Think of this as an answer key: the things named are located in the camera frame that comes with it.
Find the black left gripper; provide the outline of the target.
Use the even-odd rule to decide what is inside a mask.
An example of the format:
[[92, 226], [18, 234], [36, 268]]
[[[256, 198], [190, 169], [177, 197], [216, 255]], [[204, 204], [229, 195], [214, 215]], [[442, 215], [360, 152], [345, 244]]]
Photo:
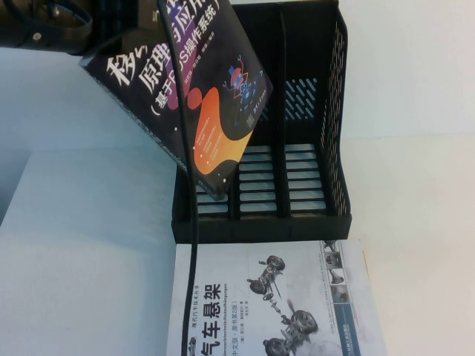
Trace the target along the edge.
[[163, 40], [157, 1], [91, 1], [91, 15], [93, 47], [122, 38], [138, 44]]

